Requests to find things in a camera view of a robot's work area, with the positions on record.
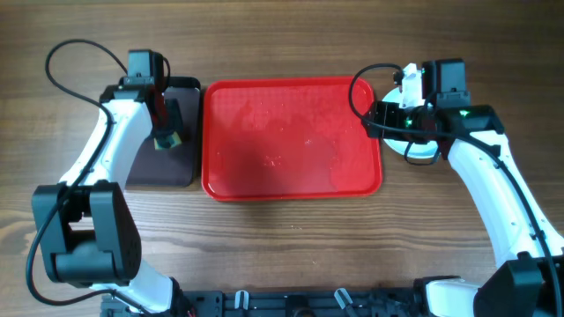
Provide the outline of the green yellow sponge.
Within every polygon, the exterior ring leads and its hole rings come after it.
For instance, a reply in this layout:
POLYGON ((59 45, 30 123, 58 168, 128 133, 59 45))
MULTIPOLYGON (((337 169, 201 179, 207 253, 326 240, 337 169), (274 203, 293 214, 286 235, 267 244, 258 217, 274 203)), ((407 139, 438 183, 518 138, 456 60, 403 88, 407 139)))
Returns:
POLYGON ((171 149, 182 143, 182 140, 177 132, 162 136, 155 136, 153 141, 154 147, 157 151, 171 149))

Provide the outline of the light blue ceramic plate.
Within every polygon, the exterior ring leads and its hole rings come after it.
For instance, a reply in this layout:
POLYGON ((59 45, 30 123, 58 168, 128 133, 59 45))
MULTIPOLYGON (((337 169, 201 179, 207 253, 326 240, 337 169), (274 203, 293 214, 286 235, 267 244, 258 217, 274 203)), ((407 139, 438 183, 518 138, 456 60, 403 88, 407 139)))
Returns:
MULTIPOLYGON (((397 87, 391 90, 385 95, 383 100, 385 102, 400 103, 403 100, 400 89, 397 87)), ((405 141, 397 141, 391 139, 385 139, 384 143, 386 143, 391 148, 391 150, 400 155, 404 155, 404 152, 408 145, 408 143, 405 141)), ((435 141, 429 142, 427 144, 413 144, 407 152, 407 157, 409 159, 431 159, 437 150, 438 145, 435 141)))

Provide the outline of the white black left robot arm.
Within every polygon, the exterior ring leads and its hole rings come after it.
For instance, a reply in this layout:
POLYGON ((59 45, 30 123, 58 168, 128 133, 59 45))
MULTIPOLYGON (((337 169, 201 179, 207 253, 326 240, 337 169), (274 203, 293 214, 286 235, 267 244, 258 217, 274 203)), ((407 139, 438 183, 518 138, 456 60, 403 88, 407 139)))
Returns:
POLYGON ((122 192, 154 121, 167 116, 163 92, 111 85, 95 105, 100 117, 78 160, 58 183, 33 193, 37 233, 26 260, 27 288, 49 306, 107 294, 143 316, 188 316, 192 307, 179 284, 143 260, 122 192), (89 292, 66 300, 41 295, 33 280, 37 254, 52 282, 89 292))

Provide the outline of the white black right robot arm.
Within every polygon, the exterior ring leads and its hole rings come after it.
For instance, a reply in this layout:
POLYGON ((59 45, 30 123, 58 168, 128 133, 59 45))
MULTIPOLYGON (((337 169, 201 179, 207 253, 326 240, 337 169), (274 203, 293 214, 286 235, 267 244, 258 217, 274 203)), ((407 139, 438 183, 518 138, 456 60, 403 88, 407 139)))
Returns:
POLYGON ((420 279, 422 314, 563 314, 563 238, 518 171, 492 107, 463 102, 404 110, 378 102, 360 120, 372 138, 435 141, 470 192, 493 247, 496 271, 482 285, 458 276, 420 279))

